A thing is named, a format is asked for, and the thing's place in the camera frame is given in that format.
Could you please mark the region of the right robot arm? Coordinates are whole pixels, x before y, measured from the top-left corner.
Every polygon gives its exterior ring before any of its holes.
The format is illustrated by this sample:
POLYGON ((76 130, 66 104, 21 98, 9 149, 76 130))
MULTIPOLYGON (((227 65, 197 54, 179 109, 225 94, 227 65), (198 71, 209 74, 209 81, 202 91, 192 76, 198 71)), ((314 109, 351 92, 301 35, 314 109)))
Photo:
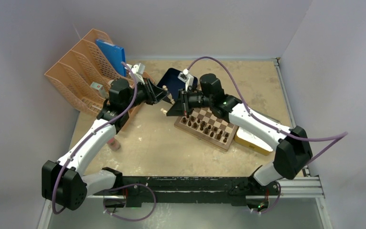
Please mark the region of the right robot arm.
POLYGON ((303 128, 278 124, 253 111, 240 99, 226 94, 215 74, 200 77, 200 90, 192 87, 193 76, 189 72, 179 73, 178 78, 185 83, 185 87, 179 90, 166 116, 188 118, 194 109, 208 108, 216 118, 254 134, 275 151, 274 160, 251 175, 248 187, 252 193, 262 193, 273 181, 294 179, 312 158, 309 143, 301 141, 306 137, 303 128))

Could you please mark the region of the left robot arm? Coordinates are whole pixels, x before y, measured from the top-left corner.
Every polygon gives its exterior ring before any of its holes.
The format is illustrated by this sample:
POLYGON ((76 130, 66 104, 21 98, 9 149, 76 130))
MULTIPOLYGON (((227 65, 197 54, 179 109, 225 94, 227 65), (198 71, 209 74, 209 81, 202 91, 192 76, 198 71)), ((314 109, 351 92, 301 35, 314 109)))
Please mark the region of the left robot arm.
POLYGON ((129 118, 128 111, 140 104, 157 104, 168 91, 154 85, 145 78, 130 87, 124 78, 112 82, 109 98, 103 103, 96 120, 81 140, 64 156, 53 162, 48 160, 42 167, 42 197, 50 200, 52 211, 59 214, 63 209, 76 210, 87 196, 108 191, 118 195, 123 182, 122 174, 114 169, 104 168, 86 176, 85 170, 98 152, 123 128, 129 118))

